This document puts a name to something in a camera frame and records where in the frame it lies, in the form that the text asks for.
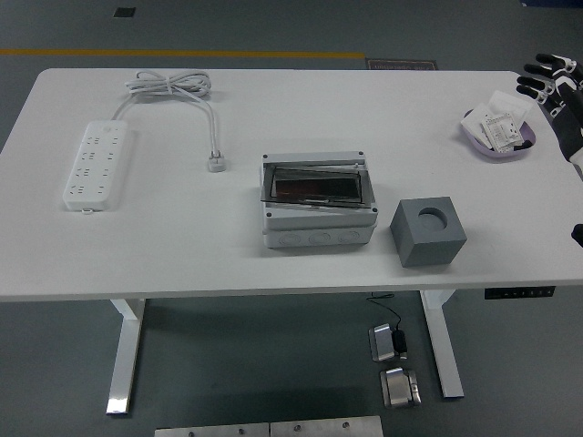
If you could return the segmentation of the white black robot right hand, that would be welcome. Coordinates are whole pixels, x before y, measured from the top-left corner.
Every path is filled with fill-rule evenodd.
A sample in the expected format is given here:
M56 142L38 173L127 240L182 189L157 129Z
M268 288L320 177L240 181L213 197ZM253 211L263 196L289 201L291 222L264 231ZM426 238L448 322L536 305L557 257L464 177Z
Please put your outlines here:
M517 79L517 92L532 98L550 116L559 149L582 177L582 64L559 55L537 54Z

